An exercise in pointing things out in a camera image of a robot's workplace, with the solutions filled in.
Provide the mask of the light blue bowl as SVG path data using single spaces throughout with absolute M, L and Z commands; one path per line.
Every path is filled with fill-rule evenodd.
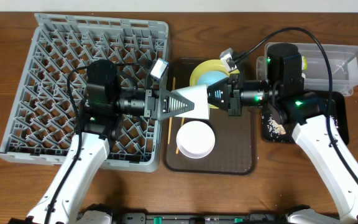
M 215 84 L 216 82 L 227 78 L 227 75 L 220 71 L 208 71 L 199 77 L 196 84 L 207 84 L 208 86 Z

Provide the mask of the white pink cup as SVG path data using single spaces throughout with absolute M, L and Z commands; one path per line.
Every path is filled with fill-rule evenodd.
M 195 104 L 194 109 L 186 113 L 176 115 L 181 118 L 209 119 L 209 103 L 207 84 L 189 86 L 173 90 L 174 94 L 181 95 Z

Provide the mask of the yellow plate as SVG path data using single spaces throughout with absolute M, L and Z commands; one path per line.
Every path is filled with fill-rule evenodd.
M 191 76 L 190 76 L 190 86 L 197 85 L 196 82 L 199 79 L 199 77 L 208 71 L 220 71 L 220 72 L 225 73 L 227 75 L 227 77 L 229 77 L 232 74 L 239 74 L 238 70 L 235 70 L 235 71 L 229 73 L 226 70 L 226 68 L 224 67 L 222 61 L 220 61 L 219 59 L 207 60 L 207 61 L 201 62 L 192 71 Z

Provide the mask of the orange green snack wrapper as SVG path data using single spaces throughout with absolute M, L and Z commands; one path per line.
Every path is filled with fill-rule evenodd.
M 301 57 L 301 61 L 302 61 L 302 70 L 306 70 L 308 68 L 308 62 L 305 56 Z

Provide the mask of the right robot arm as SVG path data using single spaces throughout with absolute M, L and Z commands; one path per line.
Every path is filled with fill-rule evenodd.
M 304 88 L 307 63 L 298 47 L 277 43 L 267 49 L 267 80 L 232 75 L 208 87 L 208 102 L 231 116 L 242 106 L 266 106 L 306 153 L 329 190 L 341 223 L 358 223 L 358 163 L 331 117 L 333 88 L 321 96 Z

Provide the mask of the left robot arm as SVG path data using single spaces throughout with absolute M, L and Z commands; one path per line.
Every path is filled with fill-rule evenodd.
M 88 96 L 80 106 L 70 98 L 76 133 L 68 154 L 37 205 L 24 219 L 12 218 L 10 223 L 76 222 L 96 172 L 119 138 L 124 114 L 161 121 L 194 110 L 193 101 L 164 89 L 145 90 L 141 99 L 135 98 L 136 83 L 132 91 L 122 91 L 119 66 L 110 60 L 97 60 L 83 67 L 88 77 Z

